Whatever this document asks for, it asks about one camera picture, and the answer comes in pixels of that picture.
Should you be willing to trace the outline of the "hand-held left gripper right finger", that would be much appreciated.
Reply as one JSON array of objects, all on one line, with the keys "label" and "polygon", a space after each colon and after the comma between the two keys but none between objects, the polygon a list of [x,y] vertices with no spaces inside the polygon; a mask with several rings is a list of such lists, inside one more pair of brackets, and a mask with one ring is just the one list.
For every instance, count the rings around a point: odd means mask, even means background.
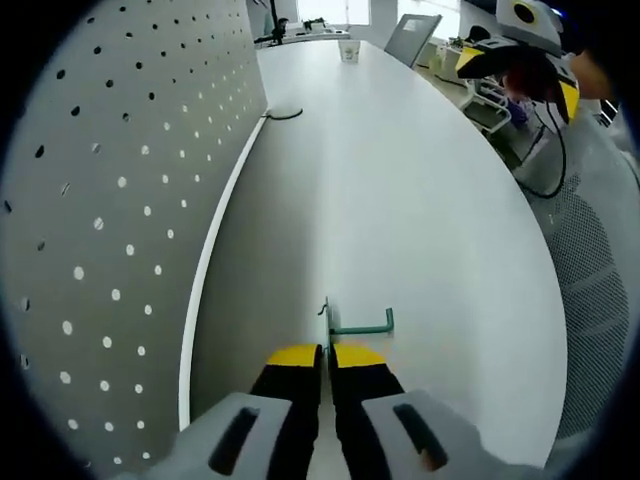
[{"label": "hand-held left gripper right finger", "polygon": [[479,429],[421,390],[406,391],[384,357],[345,343],[329,348],[335,429],[353,479],[543,479],[482,444]]}]

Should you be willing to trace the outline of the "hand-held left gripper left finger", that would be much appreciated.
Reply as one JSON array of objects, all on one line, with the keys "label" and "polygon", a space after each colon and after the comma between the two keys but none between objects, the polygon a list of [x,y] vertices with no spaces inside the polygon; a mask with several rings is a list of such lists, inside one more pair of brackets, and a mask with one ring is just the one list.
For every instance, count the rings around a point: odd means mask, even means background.
[{"label": "hand-held left gripper left finger", "polygon": [[318,436],[323,348],[280,349],[176,438],[146,479],[304,479]]}]

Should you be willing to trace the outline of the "person's right hand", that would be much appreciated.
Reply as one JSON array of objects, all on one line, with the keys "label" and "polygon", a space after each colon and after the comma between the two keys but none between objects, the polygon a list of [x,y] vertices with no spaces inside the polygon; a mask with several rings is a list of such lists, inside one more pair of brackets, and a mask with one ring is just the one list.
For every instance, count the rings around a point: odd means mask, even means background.
[{"label": "person's right hand", "polygon": [[617,100],[611,81],[588,50],[572,56],[569,65],[577,79],[582,99]]}]

